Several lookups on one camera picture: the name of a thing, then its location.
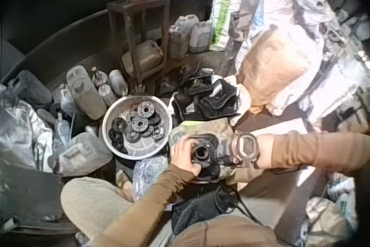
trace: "white bottle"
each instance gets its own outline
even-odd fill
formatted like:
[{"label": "white bottle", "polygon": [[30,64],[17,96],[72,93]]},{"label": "white bottle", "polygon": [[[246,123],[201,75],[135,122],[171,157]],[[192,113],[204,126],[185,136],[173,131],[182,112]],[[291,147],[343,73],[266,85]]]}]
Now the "white bottle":
[{"label": "white bottle", "polygon": [[108,75],[105,72],[99,71],[97,67],[92,67],[92,82],[96,88],[103,84],[109,84]]},{"label": "white bottle", "polygon": [[117,101],[116,95],[107,84],[103,84],[99,87],[99,95],[101,95],[108,107],[110,107]]},{"label": "white bottle", "polygon": [[73,117],[73,114],[75,112],[75,103],[73,101],[73,97],[71,94],[71,91],[69,91],[69,88],[65,84],[60,84],[60,107],[61,109],[70,117]]},{"label": "white bottle", "polygon": [[69,132],[71,131],[69,123],[63,120],[62,113],[60,112],[55,123],[55,136],[66,146],[69,142]]},{"label": "white bottle", "polygon": [[123,97],[128,93],[128,84],[123,78],[119,69],[114,69],[109,74],[110,83],[112,84],[113,91]]}]

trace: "green label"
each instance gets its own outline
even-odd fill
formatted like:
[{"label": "green label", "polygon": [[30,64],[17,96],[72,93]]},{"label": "green label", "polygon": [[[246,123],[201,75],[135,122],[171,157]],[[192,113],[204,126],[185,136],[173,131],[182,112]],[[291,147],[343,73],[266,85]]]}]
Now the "green label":
[{"label": "green label", "polygon": [[222,30],[224,29],[226,18],[229,14],[229,7],[231,4],[231,0],[222,0],[221,7],[219,12],[219,18],[217,19],[216,26],[214,27],[214,33],[212,38],[212,45],[216,45],[221,37]]}]

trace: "brown paper bag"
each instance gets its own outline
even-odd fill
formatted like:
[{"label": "brown paper bag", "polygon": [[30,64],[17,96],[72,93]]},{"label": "brown paper bag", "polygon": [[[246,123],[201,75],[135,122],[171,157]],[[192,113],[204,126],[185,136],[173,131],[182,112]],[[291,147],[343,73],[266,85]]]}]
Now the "brown paper bag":
[{"label": "brown paper bag", "polygon": [[310,62],[283,31],[267,30],[254,43],[236,74],[250,93],[251,105],[266,105],[303,75]]}]

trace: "black rubber part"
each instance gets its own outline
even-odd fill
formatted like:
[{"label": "black rubber part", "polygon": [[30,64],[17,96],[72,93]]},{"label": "black rubber part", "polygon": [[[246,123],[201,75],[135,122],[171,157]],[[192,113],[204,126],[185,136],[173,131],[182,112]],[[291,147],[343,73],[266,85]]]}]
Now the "black rubber part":
[{"label": "black rubber part", "polygon": [[140,133],[132,129],[132,127],[127,127],[125,130],[125,139],[129,143],[136,143],[140,140]]},{"label": "black rubber part", "polygon": [[123,143],[123,135],[121,132],[119,131],[115,131],[114,129],[110,129],[108,131],[108,137],[110,140],[112,140],[112,142],[122,142]]},{"label": "black rubber part", "polygon": [[165,130],[163,126],[154,127],[151,137],[154,140],[159,141],[164,137],[164,134],[165,134]]},{"label": "black rubber part", "polygon": [[148,138],[148,137],[150,137],[152,135],[152,133],[153,133],[153,130],[154,130],[154,127],[153,126],[149,126],[148,129],[145,132],[141,133],[141,137],[142,138]]},{"label": "black rubber part", "polygon": [[141,104],[139,104],[138,113],[140,117],[149,118],[152,117],[155,112],[156,109],[151,101],[143,101]]},{"label": "black rubber part", "polygon": [[137,132],[145,132],[149,127],[147,118],[135,117],[131,122],[131,128]]},{"label": "black rubber part", "polygon": [[156,126],[161,122],[161,116],[156,112],[152,117],[148,119],[149,125]]},{"label": "black rubber part", "polygon": [[123,145],[123,142],[112,142],[112,146],[121,153],[128,154],[127,149]]},{"label": "black rubber part", "polygon": [[127,123],[123,118],[117,117],[112,121],[112,129],[115,131],[124,132],[126,128]]}]

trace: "clear plastic bag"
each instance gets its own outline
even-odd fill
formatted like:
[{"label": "clear plastic bag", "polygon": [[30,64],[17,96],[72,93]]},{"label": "clear plastic bag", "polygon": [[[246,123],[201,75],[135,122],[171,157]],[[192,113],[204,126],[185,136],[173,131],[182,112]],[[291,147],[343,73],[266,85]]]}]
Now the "clear plastic bag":
[{"label": "clear plastic bag", "polygon": [[53,132],[12,89],[0,92],[0,160],[21,168],[52,172]]}]

